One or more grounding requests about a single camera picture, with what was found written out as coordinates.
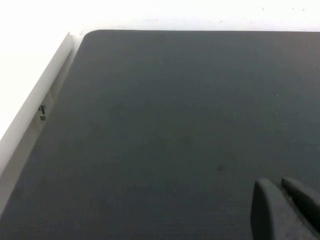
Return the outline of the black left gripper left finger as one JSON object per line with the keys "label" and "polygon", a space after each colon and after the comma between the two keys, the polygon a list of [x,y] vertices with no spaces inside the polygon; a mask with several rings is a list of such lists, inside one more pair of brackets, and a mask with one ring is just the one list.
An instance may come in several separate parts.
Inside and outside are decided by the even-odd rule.
{"label": "black left gripper left finger", "polygon": [[254,240],[308,240],[310,229],[280,188],[267,178],[255,181],[251,203]]}

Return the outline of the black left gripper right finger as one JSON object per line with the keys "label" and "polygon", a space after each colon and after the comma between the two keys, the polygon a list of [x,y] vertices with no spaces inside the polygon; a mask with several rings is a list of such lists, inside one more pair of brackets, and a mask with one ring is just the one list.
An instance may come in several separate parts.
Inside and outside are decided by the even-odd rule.
{"label": "black left gripper right finger", "polygon": [[320,193],[292,177],[282,178],[280,186],[302,223],[319,240]]}

